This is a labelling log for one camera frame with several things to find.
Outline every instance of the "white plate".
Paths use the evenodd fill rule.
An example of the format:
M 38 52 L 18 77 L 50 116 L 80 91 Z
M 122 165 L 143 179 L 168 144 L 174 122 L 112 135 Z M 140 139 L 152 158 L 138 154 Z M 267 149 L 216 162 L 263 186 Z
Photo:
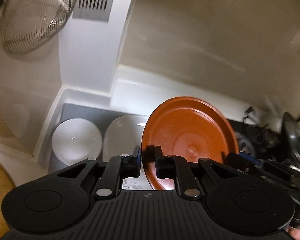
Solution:
M 141 145 L 143 130 L 148 118 L 138 115 L 125 115 L 115 119 L 108 127 L 103 142 L 103 160 L 121 154 L 133 153 L 136 145 Z M 123 180 L 122 189 L 152 190 L 141 164 L 138 178 Z
M 72 165 L 89 157 L 98 158 L 102 135 L 92 122 L 75 118 L 60 124 L 52 136 L 52 150 L 64 164 Z

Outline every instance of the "metal screw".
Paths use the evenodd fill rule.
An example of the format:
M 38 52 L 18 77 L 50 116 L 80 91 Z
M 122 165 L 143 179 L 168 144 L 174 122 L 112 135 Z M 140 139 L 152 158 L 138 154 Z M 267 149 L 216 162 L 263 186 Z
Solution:
M 112 190 L 108 188 L 101 188 L 97 190 L 96 194 L 100 197 L 108 197 L 112 194 Z
M 197 197 L 200 195 L 200 191 L 197 190 L 196 188 L 189 188 L 187 190 L 185 190 L 185 195 L 188 197 Z

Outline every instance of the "brown plate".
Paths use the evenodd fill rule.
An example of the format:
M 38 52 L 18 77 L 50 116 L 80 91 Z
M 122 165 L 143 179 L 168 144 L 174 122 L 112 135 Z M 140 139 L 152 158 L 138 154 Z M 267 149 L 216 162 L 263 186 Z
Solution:
M 198 162 L 201 157 L 223 163 L 223 155 L 238 153 L 234 131 L 213 106 L 198 98 L 176 97 L 159 105 L 149 117 L 142 136 L 142 162 L 153 189 L 174 189 L 172 179 L 158 179 L 154 154 L 148 146 L 161 146 L 164 155 Z

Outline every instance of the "beige wall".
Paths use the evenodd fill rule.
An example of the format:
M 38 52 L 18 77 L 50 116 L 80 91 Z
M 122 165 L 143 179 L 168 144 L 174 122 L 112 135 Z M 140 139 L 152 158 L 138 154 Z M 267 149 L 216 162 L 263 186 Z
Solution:
M 121 64 L 300 114 L 300 0 L 136 0 Z
M 60 87 L 58 37 L 34 52 L 11 56 L 0 32 L 0 116 L 24 151 L 32 154 Z

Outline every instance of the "logo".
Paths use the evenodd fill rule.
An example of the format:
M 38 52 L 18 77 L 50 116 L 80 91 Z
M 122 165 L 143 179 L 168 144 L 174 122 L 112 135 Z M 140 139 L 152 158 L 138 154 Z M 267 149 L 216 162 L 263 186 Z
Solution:
M 150 197 L 152 197 L 152 194 L 151 193 L 146 193 L 146 194 L 144 194 L 144 196 L 147 197 L 147 198 L 150 198 Z

